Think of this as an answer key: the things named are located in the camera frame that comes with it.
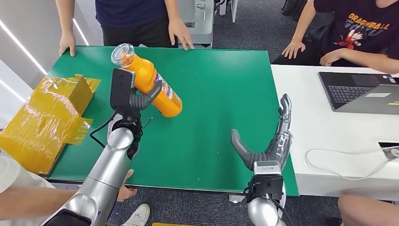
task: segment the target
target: laptop keyboard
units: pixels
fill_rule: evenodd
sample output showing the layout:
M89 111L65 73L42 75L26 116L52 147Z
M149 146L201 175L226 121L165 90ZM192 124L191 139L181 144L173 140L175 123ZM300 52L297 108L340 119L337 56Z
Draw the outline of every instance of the laptop keyboard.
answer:
M366 87L347 87L347 86L328 86L331 96L336 103L346 104L357 97L367 93L373 88Z

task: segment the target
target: cartoon graphic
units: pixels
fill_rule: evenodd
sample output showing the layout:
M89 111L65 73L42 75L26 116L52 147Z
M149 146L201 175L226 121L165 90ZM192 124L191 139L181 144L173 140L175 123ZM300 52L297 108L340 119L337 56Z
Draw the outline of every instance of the cartoon graphic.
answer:
M343 39L343 36L341 36L341 41L340 42L334 42L336 45L343 46L349 49L354 49L355 45L356 46L361 46L361 43L358 42L358 40L363 39L363 32L361 31L356 31L356 30L351 30L346 37L346 39Z

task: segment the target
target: wall light strip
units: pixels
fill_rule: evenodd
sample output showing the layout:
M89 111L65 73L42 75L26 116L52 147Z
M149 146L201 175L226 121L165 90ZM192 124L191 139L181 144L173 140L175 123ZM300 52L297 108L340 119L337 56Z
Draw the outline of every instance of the wall light strip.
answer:
M26 100L22 96L20 96L17 92L15 92L15 90L13 90L10 86L8 86L1 79L0 79L0 84L3 85L8 91L10 91L10 93L14 94L14 96L16 96L20 101L22 101L22 103L26 102Z
M78 22L76 22L75 18L73 19L73 24L75 24L76 28L78 29L80 35L81 35L82 38L83 38L83 41L85 42L85 44L86 44L87 46L89 46L88 41L87 41L85 35L83 34L82 30L80 29Z
M38 69L47 75L46 70L37 62L37 60L30 54L30 52L21 44L21 42L14 36L14 34L6 27L6 25L0 20L0 27L10 36L10 38L18 45L19 48L29 57L30 60L38 67Z

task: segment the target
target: green table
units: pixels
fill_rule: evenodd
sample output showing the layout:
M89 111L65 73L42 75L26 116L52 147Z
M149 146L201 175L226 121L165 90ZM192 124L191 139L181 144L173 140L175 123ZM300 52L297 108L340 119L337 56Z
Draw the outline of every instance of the green table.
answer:
M52 77L76 73L101 83L83 117L94 119L90 131L113 113L109 105L113 47L76 47L76 56L63 54L49 72ZM140 152L131 162L128 185L213 192L242 193L252 177L230 144L230 129L243 142L263 151L278 122L278 97L266 51L184 51L136 48L183 101L183 111L164 118L154 106L142 111L144 129ZM107 129L96 136L106 141ZM87 134L81 145L67 145L48 177L50 181L82 182L103 149ZM288 195L298 195L291 158L283 172Z

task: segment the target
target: clear plastic cap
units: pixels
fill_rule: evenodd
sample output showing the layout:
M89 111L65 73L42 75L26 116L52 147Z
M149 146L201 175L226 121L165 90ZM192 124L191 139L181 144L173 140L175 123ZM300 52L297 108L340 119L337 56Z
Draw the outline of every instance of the clear plastic cap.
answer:
M122 67L128 66L135 58L135 48L132 44L120 44L111 54L111 61Z

